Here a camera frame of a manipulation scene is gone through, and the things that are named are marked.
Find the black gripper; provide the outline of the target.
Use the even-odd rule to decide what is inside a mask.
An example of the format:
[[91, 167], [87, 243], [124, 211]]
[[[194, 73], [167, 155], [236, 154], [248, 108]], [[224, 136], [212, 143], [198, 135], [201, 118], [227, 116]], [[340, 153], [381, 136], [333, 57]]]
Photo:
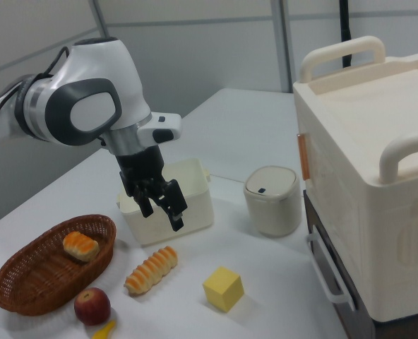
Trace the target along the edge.
[[172, 230], [183, 226], [183, 212], [187, 203], [177, 180], [165, 181], [162, 176], [164, 160], [160, 148], [150, 146], [134, 155], [116, 156], [120, 176], [129, 197], [133, 197], [144, 218], [153, 214], [149, 197], [157, 197], [155, 203], [169, 218]]

